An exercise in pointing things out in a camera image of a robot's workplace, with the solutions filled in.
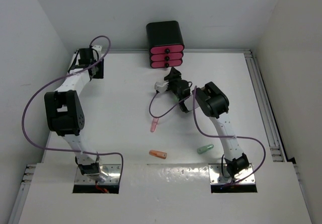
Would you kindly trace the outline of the pink top drawer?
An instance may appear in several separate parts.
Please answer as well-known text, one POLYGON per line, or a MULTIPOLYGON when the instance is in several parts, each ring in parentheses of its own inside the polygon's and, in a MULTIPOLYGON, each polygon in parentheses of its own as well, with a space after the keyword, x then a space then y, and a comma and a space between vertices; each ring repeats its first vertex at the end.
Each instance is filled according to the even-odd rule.
POLYGON ((184 50, 184 46, 179 45, 165 45, 165 46, 157 46, 150 49, 150 53, 152 55, 157 54, 170 54, 170 53, 177 53, 182 52, 184 50))

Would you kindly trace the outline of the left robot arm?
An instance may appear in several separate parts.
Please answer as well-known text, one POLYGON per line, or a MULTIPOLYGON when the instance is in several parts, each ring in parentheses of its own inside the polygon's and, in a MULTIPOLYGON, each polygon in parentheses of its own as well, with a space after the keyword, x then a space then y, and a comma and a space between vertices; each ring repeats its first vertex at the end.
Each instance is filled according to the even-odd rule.
POLYGON ((81 130, 85 126, 85 115, 79 100, 79 95, 87 83, 92 79, 104 77, 104 62, 95 67, 78 73, 82 69, 94 64, 102 56, 99 45, 78 49, 72 58, 67 71, 71 74, 62 85, 44 96, 48 127, 61 136, 75 151, 75 162, 82 175, 97 179, 101 176, 101 163, 90 144, 84 140, 81 130))

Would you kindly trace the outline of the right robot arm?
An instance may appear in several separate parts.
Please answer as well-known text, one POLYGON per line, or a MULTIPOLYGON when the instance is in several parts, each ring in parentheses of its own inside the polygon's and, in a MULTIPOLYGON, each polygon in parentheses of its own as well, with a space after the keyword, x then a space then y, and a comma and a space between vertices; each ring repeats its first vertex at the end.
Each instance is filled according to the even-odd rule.
POLYGON ((172 92, 179 100, 181 111, 188 113, 193 108, 200 108, 203 114, 213 123, 224 151, 226 169, 233 178, 240 171, 249 166, 249 161, 239 146, 230 123, 228 114, 228 97, 213 83, 209 82, 194 93, 188 81, 182 79, 182 74, 171 68, 170 73, 164 77, 167 91, 172 92))

